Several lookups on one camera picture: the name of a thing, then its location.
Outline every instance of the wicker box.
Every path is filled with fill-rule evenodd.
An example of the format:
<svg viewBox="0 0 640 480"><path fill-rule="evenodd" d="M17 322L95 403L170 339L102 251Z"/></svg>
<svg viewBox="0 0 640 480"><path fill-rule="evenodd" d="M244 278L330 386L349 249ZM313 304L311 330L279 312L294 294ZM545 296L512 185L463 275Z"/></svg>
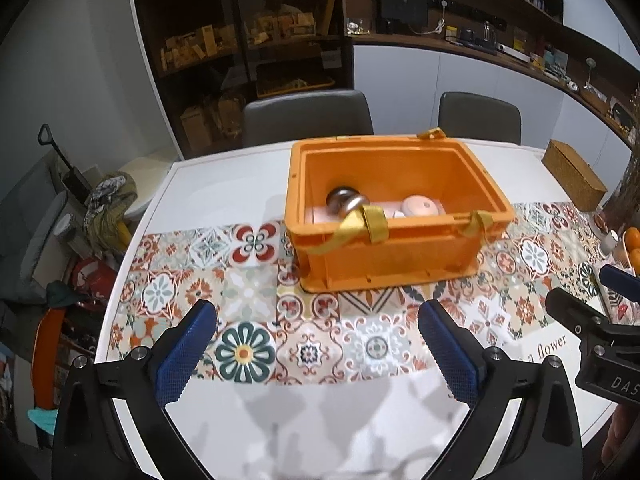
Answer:
<svg viewBox="0 0 640 480"><path fill-rule="evenodd" d="M595 211L607 188L571 146L559 140L550 140L542 164L556 178L578 210Z"/></svg>

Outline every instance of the person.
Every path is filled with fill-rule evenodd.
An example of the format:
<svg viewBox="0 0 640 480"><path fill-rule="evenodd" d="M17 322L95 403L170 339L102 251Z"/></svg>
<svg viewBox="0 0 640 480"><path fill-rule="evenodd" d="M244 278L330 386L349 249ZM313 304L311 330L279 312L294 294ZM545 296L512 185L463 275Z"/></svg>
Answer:
<svg viewBox="0 0 640 480"><path fill-rule="evenodd" d="M287 5L282 0L264 0L264 9L256 13L255 19L269 16L285 16L287 14L297 16L300 12L302 12L300 9Z"/></svg>
<svg viewBox="0 0 640 480"><path fill-rule="evenodd" d="M609 433L602 446L601 459L604 465L611 462L611 459L620 449L622 442L631 430L631 426L638 416L638 410L619 404L611 417Z"/></svg>

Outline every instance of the orange fruit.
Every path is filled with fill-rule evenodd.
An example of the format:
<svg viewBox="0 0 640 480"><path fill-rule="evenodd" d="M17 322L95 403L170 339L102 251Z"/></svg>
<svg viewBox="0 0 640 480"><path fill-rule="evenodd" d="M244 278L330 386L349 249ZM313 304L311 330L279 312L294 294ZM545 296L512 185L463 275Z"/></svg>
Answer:
<svg viewBox="0 0 640 480"><path fill-rule="evenodd" d="M629 253L629 263L634 268L636 275L640 274L640 249L634 249Z"/></svg>
<svg viewBox="0 0 640 480"><path fill-rule="evenodd" d="M630 227L625 231L626 250L631 252L640 249L640 231L636 227Z"/></svg>

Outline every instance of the glass cabinet door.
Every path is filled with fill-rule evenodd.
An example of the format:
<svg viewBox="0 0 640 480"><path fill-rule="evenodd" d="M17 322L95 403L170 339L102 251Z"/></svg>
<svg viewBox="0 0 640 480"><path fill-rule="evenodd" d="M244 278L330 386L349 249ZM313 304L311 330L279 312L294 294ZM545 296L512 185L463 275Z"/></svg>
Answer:
<svg viewBox="0 0 640 480"><path fill-rule="evenodd" d="M232 0L135 0L146 54L185 158L240 148L246 80Z"/></svg>
<svg viewBox="0 0 640 480"><path fill-rule="evenodd" d="M251 99L345 86L341 0L238 0L238 7Z"/></svg>

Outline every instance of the wall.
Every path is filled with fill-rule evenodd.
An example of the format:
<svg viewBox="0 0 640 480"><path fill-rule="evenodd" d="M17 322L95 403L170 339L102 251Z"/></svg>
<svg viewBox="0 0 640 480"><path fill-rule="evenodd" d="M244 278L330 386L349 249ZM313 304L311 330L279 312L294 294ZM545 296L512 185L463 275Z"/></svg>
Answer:
<svg viewBox="0 0 640 480"><path fill-rule="evenodd" d="M0 45L0 198L45 153L45 122L80 170L170 145L155 92L129 0L31 0Z"/></svg>

